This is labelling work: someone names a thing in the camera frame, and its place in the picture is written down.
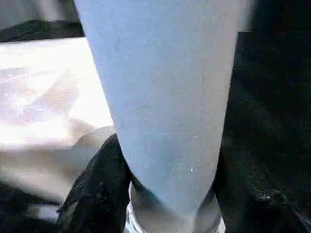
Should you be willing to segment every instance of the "white surface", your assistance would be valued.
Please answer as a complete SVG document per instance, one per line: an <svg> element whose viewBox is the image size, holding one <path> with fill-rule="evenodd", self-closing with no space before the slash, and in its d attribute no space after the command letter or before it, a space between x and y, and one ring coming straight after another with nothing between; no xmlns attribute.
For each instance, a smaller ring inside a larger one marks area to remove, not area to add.
<svg viewBox="0 0 311 233"><path fill-rule="evenodd" d="M1 43L0 61L0 179L63 200L114 132L88 43Z"/></svg>

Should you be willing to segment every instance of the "black fabric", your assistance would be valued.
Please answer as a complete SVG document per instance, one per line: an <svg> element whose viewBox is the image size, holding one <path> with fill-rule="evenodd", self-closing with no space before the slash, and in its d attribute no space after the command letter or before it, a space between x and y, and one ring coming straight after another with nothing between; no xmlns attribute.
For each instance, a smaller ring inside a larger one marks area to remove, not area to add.
<svg viewBox="0 0 311 233"><path fill-rule="evenodd" d="M0 31L0 42L21 42L82 36L84 36L84 32L80 23L32 20Z"/></svg>
<svg viewBox="0 0 311 233"><path fill-rule="evenodd" d="M239 33L215 191L229 233L310 232L311 36Z"/></svg>
<svg viewBox="0 0 311 233"><path fill-rule="evenodd" d="M113 135L73 185L60 209L57 232L122 233L130 181L130 170Z"/></svg>
<svg viewBox="0 0 311 233"><path fill-rule="evenodd" d="M0 233L52 233L52 223L24 216L31 204L59 205L0 182Z"/></svg>

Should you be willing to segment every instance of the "light blue cylinder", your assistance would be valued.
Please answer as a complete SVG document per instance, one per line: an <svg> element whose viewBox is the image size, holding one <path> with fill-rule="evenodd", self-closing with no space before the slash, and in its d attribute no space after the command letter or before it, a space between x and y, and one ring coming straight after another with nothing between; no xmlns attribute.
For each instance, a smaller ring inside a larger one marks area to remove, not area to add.
<svg viewBox="0 0 311 233"><path fill-rule="evenodd" d="M152 210L142 211L146 221L154 218L160 229L155 232L194 231L218 162L236 2L76 0L76 5L124 156L178 224L169 229L158 224Z"/></svg>

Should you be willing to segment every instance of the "crumpled black fabric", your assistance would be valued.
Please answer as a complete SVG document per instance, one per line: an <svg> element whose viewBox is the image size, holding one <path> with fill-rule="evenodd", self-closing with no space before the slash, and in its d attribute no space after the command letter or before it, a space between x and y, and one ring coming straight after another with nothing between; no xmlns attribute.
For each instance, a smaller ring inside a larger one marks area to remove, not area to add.
<svg viewBox="0 0 311 233"><path fill-rule="evenodd" d="M60 209L62 233L122 233L131 172L116 134L108 138L73 185Z"/></svg>
<svg viewBox="0 0 311 233"><path fill-rule="evenodd" d="M239 33L215 180L228 233L310 232L310 67L309 33Z"/></svg>

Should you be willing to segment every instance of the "pale blue tube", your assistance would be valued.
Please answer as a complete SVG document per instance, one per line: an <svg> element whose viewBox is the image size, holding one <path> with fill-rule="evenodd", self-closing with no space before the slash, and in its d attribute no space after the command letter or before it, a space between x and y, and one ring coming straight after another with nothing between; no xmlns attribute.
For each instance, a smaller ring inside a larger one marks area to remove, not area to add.
<svg viewBox="0 0 311 233"><path fill-rule="evenodd" d="M218 162L236 2L76 0L76 5L124 156L178 224L165 225L153 216L153 207L140 213L133 204L138 219L145 217L141 224L149 233L194 231ZM203 211L206 230L219 216L212 199ZM150 219L158 230L146 223Z"/></svg>

